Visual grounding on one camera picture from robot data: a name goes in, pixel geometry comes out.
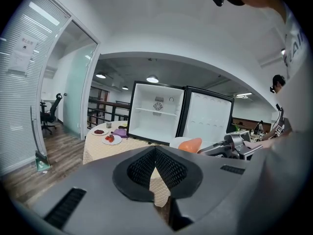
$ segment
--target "beige tablecloth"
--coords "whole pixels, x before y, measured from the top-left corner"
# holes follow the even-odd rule
[[[108,129],[109,133],[117,129],[121,124],[127,123],[127,121],[114,121],[112,123],[112,128]],[[84,148],[84,158],[83,163],[87,164],[91,161],[102,159],[105,157],[109,157],[118,153],[122,153],[128,150],[133,150],[145,146],[149,146],[147,141],[139,140],[139,139],[123,139],[120,144],[117,145],[107,145],[102,143],[101,139],[105,136],[95,136],[92,134],[96,129],[106,129],[106,123],[100,124],[91,130],[89,130]],[[152,191],[155,195],[155,205],[159,207],[163,207],[168,197],[171,195],[169,189],[166,184],[160,177],[157,169],[155,168],[151,180],[150,180],[150,191]]]

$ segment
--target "purple cloth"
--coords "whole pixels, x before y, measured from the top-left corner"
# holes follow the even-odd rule
[[[113,135],[118,135],[121,138],[128,138],[126,129],[116,129],[113,131]]]

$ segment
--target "fridge fan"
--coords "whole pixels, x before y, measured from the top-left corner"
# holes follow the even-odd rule
[[[163,105],[162,105],[162,103],[160,103],[160,102],[156,102],[156,103],[153,105],[153,107],[154,107],[154,109],[155,109],[156,111],[160,111],[160,110],[163,109]]]

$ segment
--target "window blind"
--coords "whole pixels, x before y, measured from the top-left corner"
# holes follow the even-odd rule
[[[0,38],[0,174],[35,158],[31,128],[36,118],[39,77],[48,51],[70,15],[53,0],[24,0],[11,17]],[[8,63],[22,32],[38,40],[27,72],[8,70]],[[34,122],[39,150],[37,123]]]

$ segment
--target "paper notice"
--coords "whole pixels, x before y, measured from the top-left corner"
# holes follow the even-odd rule
[[[27,72],[30,58],[38,40],[22,32],[16,45],[13,48],[12,55],[8,64],[8,69]]]

